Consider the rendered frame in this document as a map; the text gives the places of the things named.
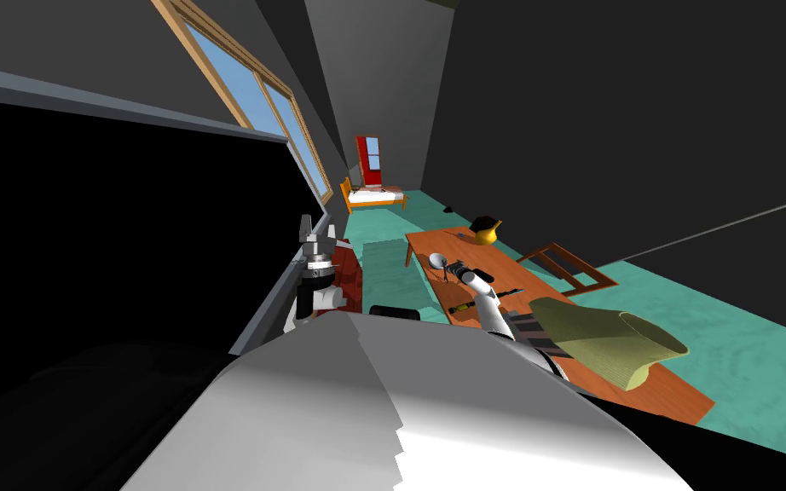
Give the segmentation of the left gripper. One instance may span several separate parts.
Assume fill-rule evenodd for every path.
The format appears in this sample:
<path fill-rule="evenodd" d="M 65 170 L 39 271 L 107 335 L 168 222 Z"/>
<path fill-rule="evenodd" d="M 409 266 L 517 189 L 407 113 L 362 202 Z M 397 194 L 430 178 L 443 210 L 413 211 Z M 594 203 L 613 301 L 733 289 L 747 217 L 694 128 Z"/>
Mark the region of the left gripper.
<path fill-rule="evenodd" d="M 303 255 L 308 260 L 330 260 L 338 243 L 335 225 L 327 224 L 326 235 L 312 234 L 312 216 L 303 214 L 300 218 L 299 241 Z"/>

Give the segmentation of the orange wooden table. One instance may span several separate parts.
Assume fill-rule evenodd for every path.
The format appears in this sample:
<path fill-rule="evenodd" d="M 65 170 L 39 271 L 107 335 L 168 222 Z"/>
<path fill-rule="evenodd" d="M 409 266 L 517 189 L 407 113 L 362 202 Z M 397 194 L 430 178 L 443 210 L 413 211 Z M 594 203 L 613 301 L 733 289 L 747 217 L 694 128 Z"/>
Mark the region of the orange wooden table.
<path fill-rule="evenodd" d="M 466 227 L 412 233 L 407 234 L 406 239 L 406 261 L 415 254 L 443 310 L 471 301 L 473 294 L 471 289 L 459 284 L 455 278 L 446 282 L 441 272 L 432 270 L 428 262 L 428 256 L 432 253 L 442 254 L 451 263 L 462 260 L 472 268 L 491 274 L 494 277 L 493 287 L 497 291 L 521 288 L 521 292 L 501 299 L 501 308 L 506 312 L 527 314 L 531 311 L 529 302 L 537 297 L 553 297 L 558 301 L 572 303 L 569 297 L 549 286 L 494 245 L 477 245 L 474 233 Z M 650 367 L 649 377 L 640 387 L 623 391 L 574 359 L 556 357 L 555 360 L 561 363 L 573 384 L 615 404 L 664 415 L 690 425 L 697 425 L 714 408 L 714 400 L 662 364 Z"/>

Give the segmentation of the reddish brown wooden furniture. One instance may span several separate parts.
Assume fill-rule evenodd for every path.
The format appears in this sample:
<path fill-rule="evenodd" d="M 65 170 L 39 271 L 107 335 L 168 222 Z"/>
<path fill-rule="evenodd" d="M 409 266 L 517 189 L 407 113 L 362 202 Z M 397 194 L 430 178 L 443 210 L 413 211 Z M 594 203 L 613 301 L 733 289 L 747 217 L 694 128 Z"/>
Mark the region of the reddish brown wooden furniture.
<path fill-rule="evenodd" d="M 338 310 L 361 314 L 363 311 L 362 268 L 351 243 L 347 239 L 341 241 L 345 246 L 337 245 L 332 255 L 332 265 L 335 268 L 333 284 L 342 288 L 345 300 L 345 306 Z"/>

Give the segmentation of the orange wooden bed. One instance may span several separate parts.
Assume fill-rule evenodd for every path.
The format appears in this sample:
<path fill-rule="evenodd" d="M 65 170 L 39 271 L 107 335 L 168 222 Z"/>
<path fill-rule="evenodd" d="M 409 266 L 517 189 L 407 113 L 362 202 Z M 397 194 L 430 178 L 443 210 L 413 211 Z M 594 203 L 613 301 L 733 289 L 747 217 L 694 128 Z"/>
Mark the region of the orange wooden bed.
<path fill-rule="evenodd" d="M 349 214 L 353 214 L 353 210 L 357 207 L 394 204 L 401 204 L 402 209 L 407 207 L 408 197 L 397 187 L 354 187 L 348 177 L 345 177 L 344 181 L 339 185 Z"/>

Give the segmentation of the red door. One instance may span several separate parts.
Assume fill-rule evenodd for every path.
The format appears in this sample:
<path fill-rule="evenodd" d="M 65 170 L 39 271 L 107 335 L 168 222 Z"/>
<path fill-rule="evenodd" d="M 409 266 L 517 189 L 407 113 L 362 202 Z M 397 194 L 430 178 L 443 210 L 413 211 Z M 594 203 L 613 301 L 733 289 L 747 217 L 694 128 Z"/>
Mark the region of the red door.
<path fill-rule="evenodd" d="M 357 135 L 355 144 L 359 159 L 361 179 L 366 187 L 382 184 L 379 138 L 375 135 Z"/>

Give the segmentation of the brown wooden chair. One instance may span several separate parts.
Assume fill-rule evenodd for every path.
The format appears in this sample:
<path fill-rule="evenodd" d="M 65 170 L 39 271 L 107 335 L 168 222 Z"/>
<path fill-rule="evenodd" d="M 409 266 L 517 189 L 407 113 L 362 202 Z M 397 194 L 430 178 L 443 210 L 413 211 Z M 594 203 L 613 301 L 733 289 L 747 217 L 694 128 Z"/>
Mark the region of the brown wooden chair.
<path fill-rule="evenodd" d="M 572 252 L 564 249 L 562 246 L 555 244 L 554 242 L 550 242 L 528 254 L 524 254 L 523 256 L 517 258 L 516 262 L 523 263 L 524 261 L 534 258 L 537 258 L 547 271 L 555 274 L 558 278 L 566 281 L 569 284 L 570 289 L 568 291 L 562 292 L 565 297 L 578 296 L 588 292 L 596 292 L 619 285 L 617 281 L 611 279 L 608 275 L 592 267 L 587 262 L 574 255 Z M 579 274 L 584 274 L 587 278 L 592 280 L 592 283 L 588 285 L 577 279 L 575 274 L 566 269 L 559 261 L 555 261 L 555 258 L 562 259 L 566 265 L 576 270 Z"/>

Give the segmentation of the wooden framed window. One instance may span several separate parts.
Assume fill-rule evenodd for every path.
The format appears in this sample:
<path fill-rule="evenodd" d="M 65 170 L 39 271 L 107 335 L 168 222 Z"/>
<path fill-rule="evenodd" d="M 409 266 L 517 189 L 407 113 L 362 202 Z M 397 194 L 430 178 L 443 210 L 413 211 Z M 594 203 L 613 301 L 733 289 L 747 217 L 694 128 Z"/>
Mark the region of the wooden framed window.
<path fill-rule="evenodd" d="M 194 0 L 150 0 L 237 124 L 281 136 L 320 202 L 333 195 L 294 94 Z"/>

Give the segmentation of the olive ribbed hat-shaped object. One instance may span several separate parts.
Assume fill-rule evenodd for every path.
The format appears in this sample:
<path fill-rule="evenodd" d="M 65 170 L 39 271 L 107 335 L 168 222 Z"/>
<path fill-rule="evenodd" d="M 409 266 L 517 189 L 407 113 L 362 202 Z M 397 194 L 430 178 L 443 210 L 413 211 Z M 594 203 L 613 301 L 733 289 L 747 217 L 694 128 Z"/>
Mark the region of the olive ribbed hat-shaped object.
<path fill-rule="evenodd" d="M 552 297 L 538 297 L 529 307 L 556 346 L 620 390 L 642 385 L 650 366 L 690 353 L 675 336 L 627 311 L 587 308 Z"/>

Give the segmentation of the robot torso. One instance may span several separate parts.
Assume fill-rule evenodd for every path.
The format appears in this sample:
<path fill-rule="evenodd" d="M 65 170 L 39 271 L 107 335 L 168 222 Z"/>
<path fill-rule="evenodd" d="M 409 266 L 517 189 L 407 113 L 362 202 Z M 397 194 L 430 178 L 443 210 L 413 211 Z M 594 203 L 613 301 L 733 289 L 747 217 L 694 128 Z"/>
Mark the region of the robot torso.
<path fill-rule="evenodd" d="M 536 350 L 334 311 L 226 367 L 121 491 L 692 491 Z"/>

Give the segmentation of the black cabinet with grey frame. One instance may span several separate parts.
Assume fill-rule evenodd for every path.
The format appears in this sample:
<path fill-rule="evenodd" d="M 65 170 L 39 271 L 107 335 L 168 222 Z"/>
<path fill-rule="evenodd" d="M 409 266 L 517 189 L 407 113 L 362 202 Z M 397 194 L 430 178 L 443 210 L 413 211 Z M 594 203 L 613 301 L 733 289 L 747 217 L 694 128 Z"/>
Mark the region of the black cabinet with grey frame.
<path fill-rule="evenodd" d="M 0 72 L 0 395 L 98 345 L 228 352 L 303 215 L 279 136 Z"/>

